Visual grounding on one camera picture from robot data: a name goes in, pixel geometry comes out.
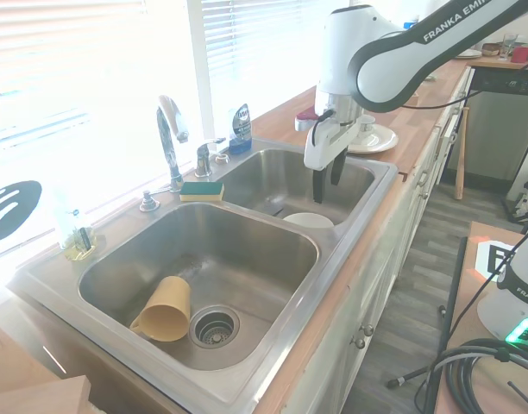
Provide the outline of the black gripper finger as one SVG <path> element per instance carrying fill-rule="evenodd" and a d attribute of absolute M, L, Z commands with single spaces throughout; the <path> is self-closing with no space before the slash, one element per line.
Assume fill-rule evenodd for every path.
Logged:
<path fill-rule="evenodd" d="M 336 156 L 336 158 L 333 161 L 332 169 L 331 169 L 331 175 L 330 175 L 330 182 L 332 185 L 338 185 L 340 178 L 342 176 L 343 168 L 345 165 L 347 156 L 347 149 L 345 148 L 339 155 Z"/>
<path fill-rule="evenodd" d="M 325 170 L 314 171 L 312 174 L 312 192 L 315 203 L 321 204 L 324 200 Z"/>

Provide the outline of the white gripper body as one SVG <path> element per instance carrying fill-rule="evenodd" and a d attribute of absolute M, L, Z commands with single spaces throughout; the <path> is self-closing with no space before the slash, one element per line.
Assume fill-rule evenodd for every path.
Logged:
<path fill-rule="evenodd" d="M 317 122 L 307 135 L 305 166 L 314 171 L 324 170 L 357 137 L 360 126 L 361 118 L 349 126 L 342 126 L 334 116 Z"/>

